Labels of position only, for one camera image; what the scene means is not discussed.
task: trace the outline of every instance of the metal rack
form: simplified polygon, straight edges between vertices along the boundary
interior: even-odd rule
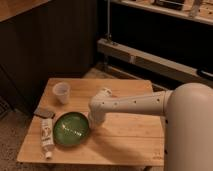
[[[169,77],[173,80],[178,80],[183,83],[186,82],[200,82],[213,87],[213,81],[205,77],[201,77],[198,74],[196,68],[192,68],[177,62],[173,62],[168,59],[164,59],[160,56],[152,55],[128,46],[124,46],[117,42],[112,41],[110,22],[111,22],[111,2],[121,5],[127,5],[130,7],[140,8],[152,12],[166,14],[181,19],[193,20],[196,22],[213,25],[213,20],[205,19],[197,15],[195,7],[192,6],[188,13],[182,13],[167,8],[157,7],[154,5],[141,5],[135,1],[129,0],[108,0],[107,1],[107,36],[106,39],[100,39],[98,41],[98,51],[105,55],[104,65],[105,69],[108,66],[108,56],[112,56],[119,60],[131,63],[133,65],[151,70],[155,73],[160,73],[163,76]],[[212,78],[211,73],[205,73],[207,77]]]

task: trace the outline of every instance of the wooden table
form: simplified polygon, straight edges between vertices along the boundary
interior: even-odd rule
[[[71,86],[70,103],[67,105],[61,105],[52,94],[53,85],[60,81]],[[150,81],[144,80],[51,78],[39,107],[54,111],[54,121],[69,111],[87,115],[88,102],[101,87],[110,88],[118,97],[152,92]],[[87,141],[72,148],[56,146],[53,158],[48,161],[41,151],[40,125],[41,119],[34,116],[18,154],[19,162],[163,166],[163,118],[109,113],[103,126],[93,131]]]

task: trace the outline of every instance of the shelf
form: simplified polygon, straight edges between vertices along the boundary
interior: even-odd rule
[[[193,0],[186,0],[183,4],[183,8],[181,11],[169,9],[166,7],[160,7],[156,5],[152,5],[150,0],[111,0],[113,3],[138,8],[142,10],[147,10],[155,13],[165,14],[181,19],[191,20],[199,23],[204,23],[208,25],[213,25],[213,2],[212,0],[204,1],[200,6],[200,11],[198,15],[195,17],[190,17],[189,12],[193,5]]]
[[[97,42],[98,52],[112,56],[124,62],[131,63],[138,67],[160,73],[168,78],[180,82],[200,82],[213,87],[211,80],[200,77],[197,69],[162,57],[146,53],[116,42],[109,43],[106,39]]]
[[[49,1],[50,0],[0,0],[0,22]]]

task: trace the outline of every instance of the tube cap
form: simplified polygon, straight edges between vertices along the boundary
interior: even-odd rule
[[[51,159],[51,158],[52,158],[52,152],[51,152],[51,151],[47,151],[47,152],[45,153],[45,158],[46,158],[46,159]]]

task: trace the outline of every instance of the tube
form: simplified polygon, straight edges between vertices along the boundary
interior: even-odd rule
[[[52,119],[42,119],[41,122],[41,147],[46,159],[52,158],[52,151],[54,149],[53,141],[53,123]]]

